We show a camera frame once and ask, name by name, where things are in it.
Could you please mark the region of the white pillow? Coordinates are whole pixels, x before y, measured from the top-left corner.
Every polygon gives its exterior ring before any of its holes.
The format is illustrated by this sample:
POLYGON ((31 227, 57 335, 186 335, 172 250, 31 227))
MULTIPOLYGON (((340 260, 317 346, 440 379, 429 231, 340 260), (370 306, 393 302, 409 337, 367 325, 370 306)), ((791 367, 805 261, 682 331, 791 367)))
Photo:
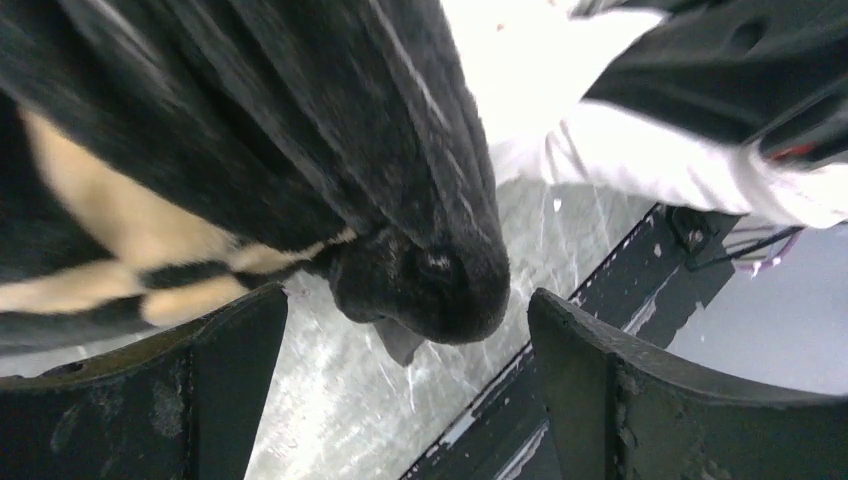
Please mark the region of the white pillow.
POLYGON ((847 218, 847 168, 782 166, 586 94, 665 21, 655 8, 580 17, 549 1, 447 1, 498 183, 590 184, 701 211, 828 228, 847 218))

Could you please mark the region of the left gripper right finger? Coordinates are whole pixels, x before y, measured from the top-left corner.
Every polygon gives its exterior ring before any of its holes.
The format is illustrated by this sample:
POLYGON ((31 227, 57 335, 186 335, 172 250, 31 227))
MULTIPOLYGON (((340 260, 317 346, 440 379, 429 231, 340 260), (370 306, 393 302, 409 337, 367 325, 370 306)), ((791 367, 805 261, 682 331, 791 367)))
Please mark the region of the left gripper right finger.
POLYGON ((847 400, 685 360, 539 289, 528 324, 566 479, 843 479, 847 400))

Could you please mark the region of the black pillowcase with beige flowers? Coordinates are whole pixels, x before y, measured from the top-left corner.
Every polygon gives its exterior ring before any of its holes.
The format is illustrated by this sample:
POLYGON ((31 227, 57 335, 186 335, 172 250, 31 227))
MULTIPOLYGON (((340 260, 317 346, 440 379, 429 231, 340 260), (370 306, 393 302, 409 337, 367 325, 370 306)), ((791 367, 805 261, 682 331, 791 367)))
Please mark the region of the black pillowcase with beige flowers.
POLYGON ((1 341, 171 327, 304 270, 387 334, 510 296, 438 1, 5 1, 1 341))

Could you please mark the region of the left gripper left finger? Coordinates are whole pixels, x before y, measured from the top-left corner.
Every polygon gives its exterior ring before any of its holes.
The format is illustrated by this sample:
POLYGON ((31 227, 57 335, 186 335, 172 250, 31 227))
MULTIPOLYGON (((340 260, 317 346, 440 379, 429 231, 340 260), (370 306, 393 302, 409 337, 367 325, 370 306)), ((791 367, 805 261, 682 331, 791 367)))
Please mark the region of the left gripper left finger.
POLYGON ((284 336, 265 285, 125 347, 1 381, 5 479, 241 479, 284 336))

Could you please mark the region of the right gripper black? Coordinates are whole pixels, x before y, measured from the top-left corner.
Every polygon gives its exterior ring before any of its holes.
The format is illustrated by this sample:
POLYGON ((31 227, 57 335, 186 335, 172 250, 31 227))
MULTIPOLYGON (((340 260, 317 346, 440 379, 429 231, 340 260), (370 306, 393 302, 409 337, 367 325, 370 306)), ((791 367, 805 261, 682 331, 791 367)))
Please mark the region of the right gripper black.
POLYGON ((665 21, 588 90, 801 169, 847 160, 847 4, 660 1, 665 21))

